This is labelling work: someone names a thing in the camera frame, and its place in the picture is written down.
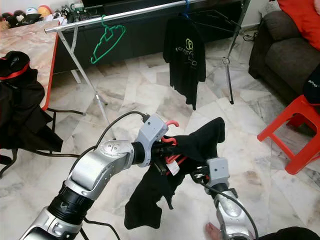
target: sofa armrest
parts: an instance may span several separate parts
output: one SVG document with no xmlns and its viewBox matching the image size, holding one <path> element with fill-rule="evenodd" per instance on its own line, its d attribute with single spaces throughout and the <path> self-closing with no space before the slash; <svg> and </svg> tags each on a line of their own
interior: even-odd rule
<svg viewBox="0 0 320 240">
<path fill-rule="evenodd" d="M 295 22 L 284 11 L 270 12 L 264 16 L 263 21 L 275 41 L 301 37 Z"/>
</svg>

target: black cloth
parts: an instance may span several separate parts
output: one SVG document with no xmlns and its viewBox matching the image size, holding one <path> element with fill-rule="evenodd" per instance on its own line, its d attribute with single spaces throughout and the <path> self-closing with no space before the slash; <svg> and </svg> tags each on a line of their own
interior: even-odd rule
<svg viewBox="0 0 320 240">
<path fill-rule="evenodd" d="M 198 82 L 206 80 L 205 44 L 192 20 L 177 16 L 166 25 L 163 58 L 170 63 L 170 86 L 196 110 Z"/>
<path fill-rule="evenodd" d="M 260 240 L 320 240 L 313 231 L 303 227 L 288 227 L 259 237 Z"/>
<path fill-rule="evenodd" d="M 199 166 L 205 166 L 207 159 L 218 156 L 217 144 L 225 140 L 225 122 L 218 117 L 189 136 L 174 138 L 178 146 L 176 154 L 183 154 L 188 159 L 179 165 L 180 170 L 175 176 L 160 175 L 155 165 L 151 164 L 125 205 L 124 225 L 127 229 L 160 227 L 162 209 L 157 206 L 157 202 L 164 196 L 169 208 L 173 209 L 172 197 L 185 175 Z"/>
<path fill-rule="evenodd" d="M 320 104 L 320 64 L 303 85 L 303 94 L 311 104 Z"/>
<path fill-rule="evenodd" d="M 0 148 L 60 152 L 63 140 L 47 123 L 52 118 L 39 106 L 45 96 L 23 52 L 0 58 Z"/>
</svg>

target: black t-shirt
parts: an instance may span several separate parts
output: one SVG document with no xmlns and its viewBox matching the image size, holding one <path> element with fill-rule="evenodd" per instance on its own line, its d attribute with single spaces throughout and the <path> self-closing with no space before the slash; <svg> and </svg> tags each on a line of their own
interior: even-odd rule
<svg viewBox="0 0 320 240">
<path fill-rule="evenodd" d="M 198 82 L 206 80 L 205 45 L 192 20 L 177 16 L 166 25 L 163 58 L 170 63 L 170 86 L 196 110 Z"/>
</svg>

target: red cushion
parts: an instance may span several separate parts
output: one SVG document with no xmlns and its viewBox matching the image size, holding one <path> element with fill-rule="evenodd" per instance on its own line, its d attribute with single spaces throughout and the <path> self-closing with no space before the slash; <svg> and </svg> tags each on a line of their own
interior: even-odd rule
<svg viewBox="0 0 320 240">
<path fill-rule="evenodd" d="M 302 36 L 320 51 L 320 15 L 314 0 L 278 0 L 280 8 L 295 22 Z"/>
</svg>

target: black jacket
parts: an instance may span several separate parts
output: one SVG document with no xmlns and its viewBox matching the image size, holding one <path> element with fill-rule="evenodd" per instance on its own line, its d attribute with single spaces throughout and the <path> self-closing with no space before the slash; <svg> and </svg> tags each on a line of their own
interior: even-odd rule
<svg viewBox="0 0 320 240">
<path fill-rule="evenodd" d="M 205 44 L 196 25 L 184 16 L 166 25 L 163 58 L 170 63 L 170 86 L 196 110 L 198 82 L 206 80 Z"/>
<path fill-rule="evenodd" d="M 60 139 L 47 123 L 52 118 L 39 106 L 45 90 L 38 71 L 23 52 L 0 58 L 0 148 L 60 152 Z"/>
</svg>

